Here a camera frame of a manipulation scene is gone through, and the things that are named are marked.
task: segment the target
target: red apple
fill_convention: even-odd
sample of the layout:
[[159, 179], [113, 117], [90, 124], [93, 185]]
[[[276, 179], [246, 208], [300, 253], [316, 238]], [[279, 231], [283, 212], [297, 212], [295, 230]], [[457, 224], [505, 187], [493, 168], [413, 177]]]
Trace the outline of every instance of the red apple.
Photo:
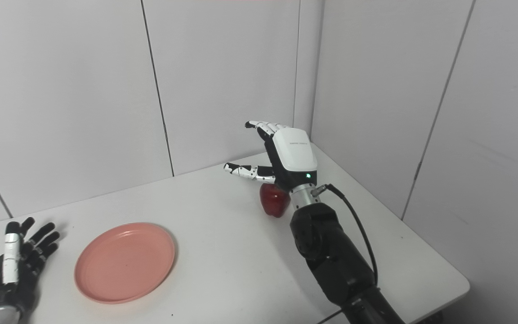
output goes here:
[[279, 218], [283, 216], [287, 206], [289, 206], [289, 193], [282, 191], [271, 183], [261, 185], [259, 197], [261, 197], [261, 205], [267, 215]]

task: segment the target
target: white table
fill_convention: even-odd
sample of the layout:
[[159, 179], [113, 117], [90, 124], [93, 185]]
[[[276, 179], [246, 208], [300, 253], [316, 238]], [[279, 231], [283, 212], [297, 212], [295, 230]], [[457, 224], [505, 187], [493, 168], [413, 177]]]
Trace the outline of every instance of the white table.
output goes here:
[[[314, 151], [319, 184], [333, 183], [358, 212], [376, 254], [379, 286], [405, 322], [467, 293], [463, 275], [328, 156], [315, 146]], [[239, 162], [269, 164], [265, 153]], [[338, 307], [327, 301], [296, 251], [292, 210], [281, 219], [265, 215], [259, 186], [221, 165], [32, 214], [39, 225], [55, 221], [63, 238], [41, 277], [31, 324], [318, 322]], [[332, 193], [322, 199], [366, 256], [347, 207]], [[86, 299], [73, 281], [79, 254], [109, 228], [133, 222], [159, 224], [174, 236], [178, 253], [170, 275], [154, 292], [126, 304]], [[0, 222], [0, 253], [6, 224]], [[339, 315], [329, 323], [347, 320]]]

